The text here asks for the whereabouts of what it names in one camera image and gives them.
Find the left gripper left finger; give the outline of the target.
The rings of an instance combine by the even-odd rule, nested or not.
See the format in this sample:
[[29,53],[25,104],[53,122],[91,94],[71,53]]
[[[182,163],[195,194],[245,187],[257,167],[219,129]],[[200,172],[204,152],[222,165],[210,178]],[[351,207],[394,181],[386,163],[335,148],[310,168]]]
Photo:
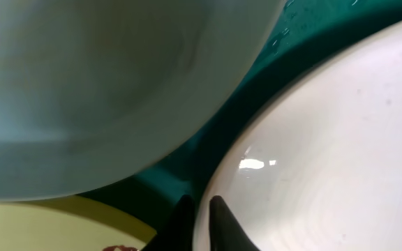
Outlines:
[[194,224],[195,202],[190,195],[183,195],[165,226],[141,251],[192,251]]

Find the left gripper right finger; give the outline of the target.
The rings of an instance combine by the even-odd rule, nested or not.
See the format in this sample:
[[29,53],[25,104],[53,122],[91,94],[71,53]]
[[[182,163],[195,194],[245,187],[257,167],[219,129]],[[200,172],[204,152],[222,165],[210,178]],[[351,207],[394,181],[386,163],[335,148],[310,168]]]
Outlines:
[[209,202],[209,238],[211,251],[259,251],[219,195]]

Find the white plate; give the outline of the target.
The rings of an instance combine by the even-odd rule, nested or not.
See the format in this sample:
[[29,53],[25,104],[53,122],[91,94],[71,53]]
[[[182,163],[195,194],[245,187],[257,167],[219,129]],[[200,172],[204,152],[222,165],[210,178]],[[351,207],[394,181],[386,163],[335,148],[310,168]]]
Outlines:
[[402,21],[273,99],[207,186],[260,250],[402,250]]

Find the teal plastic tray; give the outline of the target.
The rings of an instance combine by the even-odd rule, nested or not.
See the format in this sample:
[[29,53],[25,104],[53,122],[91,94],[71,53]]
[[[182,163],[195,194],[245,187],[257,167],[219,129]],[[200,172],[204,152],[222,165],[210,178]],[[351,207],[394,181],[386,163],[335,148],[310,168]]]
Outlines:
[[219,111],[155,165],[85,197],[160,229],[183,195],[200,199],[251,117],[296,77],[402,20],[402,0],[287,0],[261,53]]

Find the yellow plate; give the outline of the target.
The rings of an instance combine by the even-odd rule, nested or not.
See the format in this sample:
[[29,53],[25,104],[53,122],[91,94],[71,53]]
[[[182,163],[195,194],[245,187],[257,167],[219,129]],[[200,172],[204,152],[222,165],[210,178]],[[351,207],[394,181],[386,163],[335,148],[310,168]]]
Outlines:
[[132,215],[84,197],[0,202],[0,251],[141,250],[155,235]]

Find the light blue plate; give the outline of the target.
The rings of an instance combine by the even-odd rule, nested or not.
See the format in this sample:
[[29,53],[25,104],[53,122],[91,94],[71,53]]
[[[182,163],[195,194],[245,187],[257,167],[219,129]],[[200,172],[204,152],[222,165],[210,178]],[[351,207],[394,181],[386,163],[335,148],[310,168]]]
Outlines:
[[215,115],[282,1],[0,0],[0,201],[127,178]]

